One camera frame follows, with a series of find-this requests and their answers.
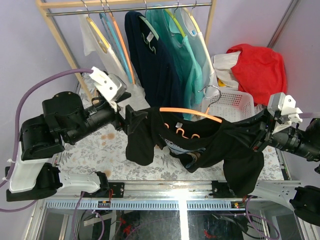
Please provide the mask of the black t shirt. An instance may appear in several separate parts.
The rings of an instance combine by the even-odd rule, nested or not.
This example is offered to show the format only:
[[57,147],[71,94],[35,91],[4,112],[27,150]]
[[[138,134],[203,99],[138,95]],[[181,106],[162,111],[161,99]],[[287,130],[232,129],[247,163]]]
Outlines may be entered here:
[[185,120],[159,107],[145,112],[147,116],[127,137],[127,160],[147,166],[154,160],[155,146],[168,147],[170,155],[179,159],[189,173],[223,162],[224,177],[237,197],[254,191],[264,167],[264,155],[232,136],[236,128],[231,122]]

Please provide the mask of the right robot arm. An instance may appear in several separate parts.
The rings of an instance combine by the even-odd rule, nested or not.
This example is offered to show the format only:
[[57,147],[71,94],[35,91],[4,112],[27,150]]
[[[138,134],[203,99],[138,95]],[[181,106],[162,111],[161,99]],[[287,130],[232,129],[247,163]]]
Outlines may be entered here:
[[[258,152],[271,146],[283,152],[302,157],[308,162],[320,161],[320,114],[318,112],[301,113],[304,119],[311,119],[306,130],[299,126],[288,127],[277,133],[271,133],[275,124],[284,121],[279,113],[272,116],[267,109],[248,119],[258,130],[251,148]],[[320,189],[306,185],[298,187],[280,186],[274,183],[258,182],[253,195],[265,198],[292,210],[297,217],[315,226],[320,225]]]

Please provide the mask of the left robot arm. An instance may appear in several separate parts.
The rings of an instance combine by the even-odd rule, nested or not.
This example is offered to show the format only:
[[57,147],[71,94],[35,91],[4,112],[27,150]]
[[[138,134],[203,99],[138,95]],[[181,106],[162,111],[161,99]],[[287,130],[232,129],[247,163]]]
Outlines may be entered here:
[[120,108],[112,107],[102,95],[84,108],[80,96],[68,91],[43,101],[42,109],[43,114],[26,120],[18,131],[18,158],[14,170],[5,172],[9,177],[6,200],[34,201],[57,193],[106,197],[111,188],[105,173],[65,173],[53,166],[50,159],[63,152],[65,144],[74,145],[106,125],[131,134],[147,112],[127,105],[122,116]]

